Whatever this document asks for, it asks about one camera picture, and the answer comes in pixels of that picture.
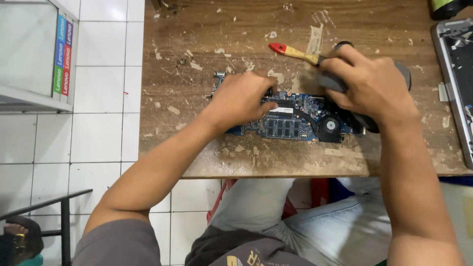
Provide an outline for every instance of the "black bottle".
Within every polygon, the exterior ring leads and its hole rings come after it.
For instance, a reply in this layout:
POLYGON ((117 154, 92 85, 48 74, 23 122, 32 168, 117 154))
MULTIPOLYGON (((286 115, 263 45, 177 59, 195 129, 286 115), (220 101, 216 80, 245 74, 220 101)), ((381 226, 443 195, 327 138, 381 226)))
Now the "black bottle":
POLYGON ((430 16, 433 20, 450 19, 471 3, 473 0, 430 0, 430 16))

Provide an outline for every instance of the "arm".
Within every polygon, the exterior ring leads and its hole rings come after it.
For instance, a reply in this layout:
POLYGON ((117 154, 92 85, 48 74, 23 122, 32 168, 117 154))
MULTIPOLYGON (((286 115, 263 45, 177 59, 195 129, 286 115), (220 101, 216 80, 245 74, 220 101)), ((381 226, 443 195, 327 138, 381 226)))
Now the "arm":
POLYGON ((213 101, 196 119, 134 163, 104 194, 93 210, 84 233, 120 219, 149 223, 149 210, 169 194, 195 157, 215 137, 232 126, 260 119, 275 103, 260 105, 276 80, 262 72, 230 75, 213 101))
POLYGON ((350 89, 327 93, 341 108, 372 117, 380 129, 381 189, 393 231, 389 264, 463 265, 419 112, 402 74, 392 59, 371 61, 349 45, 336 54, 339 58, 321 67, 342 77, 350 89))

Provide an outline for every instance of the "red label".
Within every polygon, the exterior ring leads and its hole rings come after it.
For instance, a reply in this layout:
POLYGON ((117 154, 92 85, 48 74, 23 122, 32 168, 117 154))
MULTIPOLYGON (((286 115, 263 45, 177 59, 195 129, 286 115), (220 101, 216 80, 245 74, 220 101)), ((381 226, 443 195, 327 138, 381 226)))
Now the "red label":
POLYGON ((69 95, 69 77, 70 77, 70 69, 64 69, 64 74, 62 76, 62 95, 69 95))
POLYGON ((71 54, 72 54, 72 49, 69 45, 65 45, 66 48, 65 48, 65 51, 64 51, 64 72, 67 70, 69 71, 70 70, 70 57, 71 57, 71 54))

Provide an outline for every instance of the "blue circuit board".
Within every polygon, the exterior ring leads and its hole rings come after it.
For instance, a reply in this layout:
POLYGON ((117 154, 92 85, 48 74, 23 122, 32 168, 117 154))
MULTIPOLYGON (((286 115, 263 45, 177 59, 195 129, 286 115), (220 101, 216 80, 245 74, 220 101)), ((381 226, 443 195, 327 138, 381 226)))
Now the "blue circuit board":
MULTIPOLYGON (((225 79, 225 72, 215 71, 218 82, 212 93, 225 79)), ((265 96, 262 102, 274 101, 278 108, 258 121, 235 126, 227 133, 243 136, 251 130, 263 138, 341 143, 347 134, 364 135, 365 128, 351 112, 340 109, 322 95, 309 95, 279 91, 277 95, 265 96)))

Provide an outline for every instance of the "hand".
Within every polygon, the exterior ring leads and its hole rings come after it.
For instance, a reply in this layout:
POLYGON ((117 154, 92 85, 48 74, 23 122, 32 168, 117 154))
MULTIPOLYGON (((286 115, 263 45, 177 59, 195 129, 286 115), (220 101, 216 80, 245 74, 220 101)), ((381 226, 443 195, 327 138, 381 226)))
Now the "hand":
POLYGON ((335 53, 336 58, 324 60, 320 67, 342 78, 349 87, 346 93, 326 90, 340 108, 368 115, 379 126, 418 120, 419 112, 405 79, 391 58, 370 60, 350 45, 335 53))
POLYGON ((221 132, 235 125, 256 121, 278 107, 273 102, 260 103, 270 87, 273 93, 277 93, 277 80, 267 77, 267 71, 228 75, 213 94, 205 112, 221 132))

